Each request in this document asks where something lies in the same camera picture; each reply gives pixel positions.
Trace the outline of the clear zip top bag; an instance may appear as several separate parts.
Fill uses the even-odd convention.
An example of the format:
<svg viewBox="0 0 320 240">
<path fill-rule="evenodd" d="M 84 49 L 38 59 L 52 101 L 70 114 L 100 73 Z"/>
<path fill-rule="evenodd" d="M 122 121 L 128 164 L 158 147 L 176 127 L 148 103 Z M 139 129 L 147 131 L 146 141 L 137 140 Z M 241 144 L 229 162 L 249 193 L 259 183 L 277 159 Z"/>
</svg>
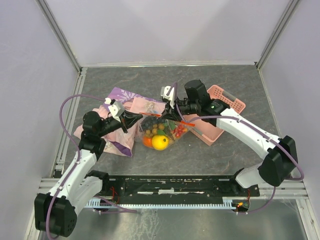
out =
<svg viewBox="0 0 320 240">
<path fill-rule="evenodd" d="M 166 150 L 195 126 L 184 121 L 163 119 L 160 114 L 141 114 L 143 118 L 138 122 L 137 141 L 157 151 Z"/>
</svg>

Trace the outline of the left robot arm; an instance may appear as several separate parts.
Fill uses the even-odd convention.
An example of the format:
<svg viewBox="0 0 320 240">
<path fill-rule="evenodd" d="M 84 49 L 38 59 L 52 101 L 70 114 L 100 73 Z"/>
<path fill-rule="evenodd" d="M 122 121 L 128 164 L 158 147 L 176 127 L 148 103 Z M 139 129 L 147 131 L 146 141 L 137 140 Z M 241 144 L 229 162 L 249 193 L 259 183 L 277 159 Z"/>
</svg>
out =
<svg viewBox="0 0 320 240">
<path fill-rule="evenodd" d="M 108 118 L 95 111 L 83 116 L 81 139 L 70 166 L 47 193 L 39 193 L 34 200 L 37 230 L 46 232 L 50 240 L 71 235 L 90 199 L 96 194 L 106 195 L 111 189 L 107 173 L 88 175 L 106 146 L 103 137 L 118 129 L 127 133 L 142 118 L 142 114 L 127 110 Z"/>
</svg>

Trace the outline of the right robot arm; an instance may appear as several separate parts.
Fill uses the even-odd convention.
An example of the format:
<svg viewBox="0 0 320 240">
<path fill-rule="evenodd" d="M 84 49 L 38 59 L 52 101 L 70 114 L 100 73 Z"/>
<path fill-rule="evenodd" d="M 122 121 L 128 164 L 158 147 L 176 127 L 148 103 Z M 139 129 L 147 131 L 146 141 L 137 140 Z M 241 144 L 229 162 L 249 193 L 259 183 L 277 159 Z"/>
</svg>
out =
<svg viewBox="0 0 320 240">
<path fill-rule="evenodd" d="M 231 193 L 240 196 L 251 186 L 261 183 L 278 187 L 284 180 L 290 179 L 294 169 L 300 172 L 298 180 L 304 178 L 293 138 L 288 135 L 279 137 L 257 127 L 225 101 L 210 97 L 199 79 L 187 82 L 184 89 L 187 97 L 179 99 L 176 83 L 161 88 L 160 96 L 165 103 L 161 118 L 181 122 L 186 115 L 195 115 L 192 121 L 202 120 L 228 132 L 250 147 L 262 160 L 234 174 L 234 180 L 229 183 Z"/>
</svg>

